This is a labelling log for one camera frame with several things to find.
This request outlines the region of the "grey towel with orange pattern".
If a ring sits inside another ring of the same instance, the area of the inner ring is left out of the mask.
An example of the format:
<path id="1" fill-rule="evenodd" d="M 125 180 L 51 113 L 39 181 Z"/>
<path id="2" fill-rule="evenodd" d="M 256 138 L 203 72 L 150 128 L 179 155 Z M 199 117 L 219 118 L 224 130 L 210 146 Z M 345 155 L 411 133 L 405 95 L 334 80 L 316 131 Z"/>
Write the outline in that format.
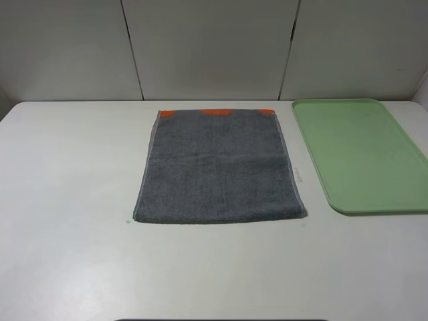
<path id="1" fill-rule="evenodd" d="M 136 222 L 232 224 L 306 215 L 273 110 L 157 114 L 133 212 Z"/>

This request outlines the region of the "green plastic tray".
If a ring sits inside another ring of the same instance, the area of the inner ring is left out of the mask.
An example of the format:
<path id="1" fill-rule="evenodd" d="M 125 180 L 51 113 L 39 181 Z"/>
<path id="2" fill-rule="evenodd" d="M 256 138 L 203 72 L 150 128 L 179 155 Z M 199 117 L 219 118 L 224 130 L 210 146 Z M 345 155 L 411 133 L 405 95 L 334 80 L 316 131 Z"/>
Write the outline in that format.
<path id="1" fill-rule="evenodd" d="M 328 204 L 346 216 L 427 211 L 427 157 L 377 100 L 296 100 Z"/>

